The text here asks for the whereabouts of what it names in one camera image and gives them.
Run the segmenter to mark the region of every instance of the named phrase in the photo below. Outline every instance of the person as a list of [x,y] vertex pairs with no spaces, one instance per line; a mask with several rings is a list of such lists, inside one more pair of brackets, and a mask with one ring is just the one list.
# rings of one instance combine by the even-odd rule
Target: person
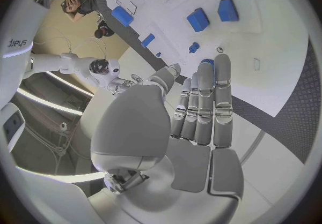
[[72,22],[98,9],[96,0],[65,0],[61,7]]
[[106,22],[104,20],[102,20],[99,24],[98,24],[98,29],[95,31],[95,37],[96,38],[102,38],[103,36],[111,36],[114,35],[114,31],[111,30]]

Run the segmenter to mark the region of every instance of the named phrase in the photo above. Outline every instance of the beige wall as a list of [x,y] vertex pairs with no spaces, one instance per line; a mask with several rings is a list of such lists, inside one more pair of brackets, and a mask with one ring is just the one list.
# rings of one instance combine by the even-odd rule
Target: beige wall
[[[46,15],[39,28],[39,33],[36,35],[34,39],[34,41],[38,43],[42,43],[45,41],[48,42],[42,45],[34,44],[33,51],[36,54],[62,54],[68,52],[68,46],[65,39],[52,39],[54,37],[61,36],[61,34],[58,31],[50,28],[41,30],[44,27],[57,28],[71,41],[72,49],[75,49],[82,41],[84,41],[89,36],[94,36],[94,32],[97,29],[98,20],[96,12],[87,14],[78,22],[72,23],[61,9],[60,4],[63,1],[64,0],[53,0],[53,2],[51,3],[50,10],[48,11],[48,14]],[[97,41],[102,47],[102,49],[104,49],[103,43],[101,43],[97,39],[92,40]],[[108,38],[103,36],[102,40],[106,44],[107,59],[119,59],[123,55],[123,53],[129,48],[129,45],[127,45],[117,34],[114,34]],[[104,57],[103,52],[93,42],[83,44],[81,47],[75,50],[74,53],[77,54],[78,57]],[[95,88],[89,86],[88,84],[84,84],[80,80],[78,80],[75,75],[70,75],[70,77],[65,77],[65,79],[69,82],[72,82],[75,85],[86,87],[91,92],[96,91]]]

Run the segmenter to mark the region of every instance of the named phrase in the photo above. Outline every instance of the light strip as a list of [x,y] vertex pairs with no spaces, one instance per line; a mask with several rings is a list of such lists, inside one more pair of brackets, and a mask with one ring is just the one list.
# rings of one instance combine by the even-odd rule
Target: light strip
[[100,178],[104,178],[106,174],[104,172],[95,172],[95,173],[89,173],[89,174],[83,174],[83,175],[58,176],[58,175],[46,175],[46,174],[41,174],[37,172],[32,172],[26,169],[22,169],[18,166],[16,166],[16,168],[19,169],[20,171],[28,172],[35,176],[51,178],[53,180],[57,180],[63,183],[78,183],[78,182],[98,180]]
[[87,92],[87,91],[85,91],[85,90],[83,90],[83,89],[81,89],[81,88],[79,88],[79,87],[77,87],[77,86],[74,86],[73,84],[71,84],[71,83],[67,82],[66,80],[64,80],[64,79],[60,78],[59,76],[56,76],[55,74],[52,74],[52,73],[51,73],[51,72],[49,72],[49,71],[46,71],[46,73],[47,73],[48,75],[52,76],[53,78],[55,78],[55,79],[59,80],[60,82],[63,82],[64,84],[66,84],[66,85],[68,85],[68,86],[70,86],[70,87],[72,87],[72,88],[74,88],[74,89],[76,89],[76,90],[80,91],[80,92],[81,92],[81,93],[83,93],[83,94],[87,94],[87,95],[89,95],[89,96],[91,96],[91,97],[93,97],[93,96],[94,96],[92,93],[89,93],[89,92]]
[[83,113],[81,111],[78,111],[78,110],[73,110],[73,109],[69,109],[69,108],[66,108],[66,107],[63,107],[63,106],[60,106],[60,105],[57,105],[57,104],[54,104],[52,102],[48,102],[48,101],[45,101],[37,96],[34,96],[33,94],[30,94],[28,93],[27,91],[21,89],[21,88],[18,88],[17,89],[17,92],[19,94],[22,94],[23,96],[35,101],[35,102],[38,102],[38,103],[41,103],[41,104],[44,104],[48,107],[51,107],[51,108],[54,108],[56,110],[61,110],[61,111],[65,111],[67,113],[72,113],[72,114],[75,114],[75,115],[79,115],[79,116],[82,116]]
[[31,42],[31,44],[27,48],[24,48],[24,49],[21,49],[21,50],[16,50],[16,51],[11,51],[9,53],[4,54],[2,56],[2,58],[9,58],[9,57],[12,57],[12,56],[17,56],[17,55],[20,55],[20,54],[24,54],[24,53],[30,51],[32,49],[32,46],[33,46],[33,42]]

